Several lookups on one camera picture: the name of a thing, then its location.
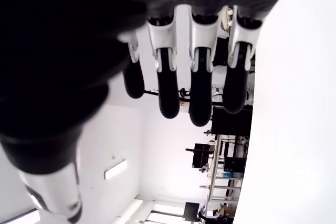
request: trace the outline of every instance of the fluorescent light fixture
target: fluorescent light fixture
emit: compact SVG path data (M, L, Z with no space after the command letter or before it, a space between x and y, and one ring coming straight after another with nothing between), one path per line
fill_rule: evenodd
M121 161L118 165L112 168L109 168L108 170L104 172L104 179L108 180L114 177L115 175L121 173L126 168L127 168L127 160Z
M36 224L40 221L40 214L37 209L33 209L11 220L5 221L3 224Z

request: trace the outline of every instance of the robotic finger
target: robotic finger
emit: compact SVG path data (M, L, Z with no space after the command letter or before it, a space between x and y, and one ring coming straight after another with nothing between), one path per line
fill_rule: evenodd
M142 97L145 92L145 84L140 66L138 52L138 39L135 31L122 33L118 39L128 45L129 65L122 70L127 94L134 99Z
M234 7L228 43L227 74L223 91L223 105L228 113L238 113L246 101L247 77L263 24L263 15L244 16Z
M147 20L159 84L161 113L168 119L180 110L176 75L176 9L170 14Z
M211 80L219 18L217 12L190 8L191 96L190 118L204 126L212 111Z

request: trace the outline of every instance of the black equipment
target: black equipment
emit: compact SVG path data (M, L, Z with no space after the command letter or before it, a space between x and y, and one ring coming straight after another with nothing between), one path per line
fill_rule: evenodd
M210 148L211 145L208 144L195 144L194 149L185 149L194 153L193 168L203 168L208 163L209 154L213 153Z
M224 171L232 173L243 173L246 166L246 159L242 157L225 157Z
M230 114L221 107L213 107L211 133L216 135L250 136L252 106L244 106L237 114Z
M183 220L196 222L199 221L197 213L199 209L199 203L186 202L183 213Z

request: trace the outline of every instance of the ceiling light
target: ceiling light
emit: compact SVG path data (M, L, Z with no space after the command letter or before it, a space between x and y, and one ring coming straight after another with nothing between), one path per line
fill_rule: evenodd
M126 168L127 168L127 160L124 160L124 161L120 162L118 165L106 170L104 172L104 179L108 180L108 179L112 178L113 176L121 173Z

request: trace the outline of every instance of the white wall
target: white wall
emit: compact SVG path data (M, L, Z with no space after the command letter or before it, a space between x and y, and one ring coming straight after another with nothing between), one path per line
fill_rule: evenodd
M172 120L159 111L146 111L143 129L140 194L144 199L163 201L202 201L207 184L206 175L192 168L195 143L207 143L212 138L203 132L211 123L196 127L188 113L179 113Z
M266 19L234 224L336 223L335 13L334 0L280 0Z
M141 121L142 113L138 109L105 105L85 126L79 141L83 198L79 224L110 223L138 194ZM124 158L128 160L127 170L104 180L103 172ZM4 221L34 206L2 150L0 165L0 221ZM40 211L40 216L41 224L64 224L48 212Z

